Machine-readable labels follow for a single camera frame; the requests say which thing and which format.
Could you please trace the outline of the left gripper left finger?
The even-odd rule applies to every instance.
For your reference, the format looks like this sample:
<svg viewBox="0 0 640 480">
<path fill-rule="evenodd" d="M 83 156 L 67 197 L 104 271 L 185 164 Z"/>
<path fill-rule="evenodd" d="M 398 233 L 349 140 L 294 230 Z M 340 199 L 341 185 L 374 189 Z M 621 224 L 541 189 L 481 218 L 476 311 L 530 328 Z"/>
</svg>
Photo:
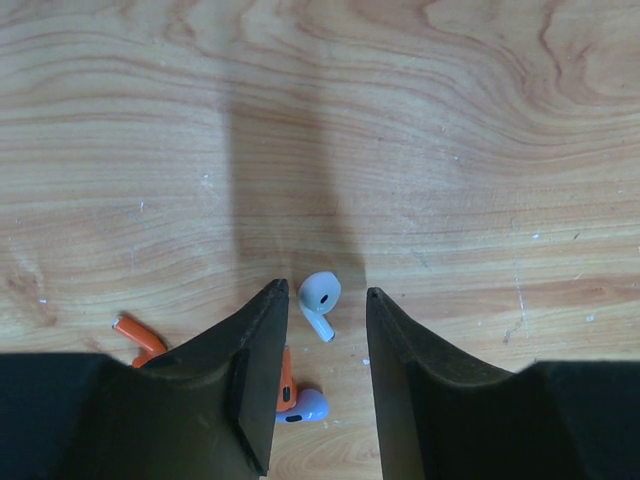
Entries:
<svg viewBox="0 0 640 480">
<path fill-rule="evenodd" d="M 5 479 L 256 479 L 275 425 L 289 288 L 139 368 L 106 354 L 1 358 Z"/>
</svg>

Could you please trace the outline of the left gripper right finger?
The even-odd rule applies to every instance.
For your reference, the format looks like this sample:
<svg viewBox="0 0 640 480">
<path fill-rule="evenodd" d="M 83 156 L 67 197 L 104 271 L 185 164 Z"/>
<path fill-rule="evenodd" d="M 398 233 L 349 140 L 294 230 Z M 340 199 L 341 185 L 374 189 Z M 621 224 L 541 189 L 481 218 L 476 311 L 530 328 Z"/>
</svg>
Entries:
<svg viewBox="0 0 640 480">
<path fill-rule="evenodd" d="M 454 346 L 383 290 L 366 330 L 387 479 L 635 479 L 639 365 L 540 361 L 512 373 Z"/>
</svg>

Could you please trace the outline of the white earbud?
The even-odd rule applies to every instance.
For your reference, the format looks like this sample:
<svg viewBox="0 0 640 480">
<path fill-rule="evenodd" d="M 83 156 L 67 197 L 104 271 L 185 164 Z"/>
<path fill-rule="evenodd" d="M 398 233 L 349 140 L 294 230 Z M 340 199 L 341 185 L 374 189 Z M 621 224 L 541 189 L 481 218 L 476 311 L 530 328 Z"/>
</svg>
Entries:
<svg viewBox="0 0 640 480">
<path fill-rule="evenodd" d="M 326 315 L 335 308 L 341 292 L 340 281 L 329 271 L 310 275 L 298 291 L 298 303 L 303 316 L 325 343 L 331 342 L 335 337 L 335 331 Z"/>
</svg>

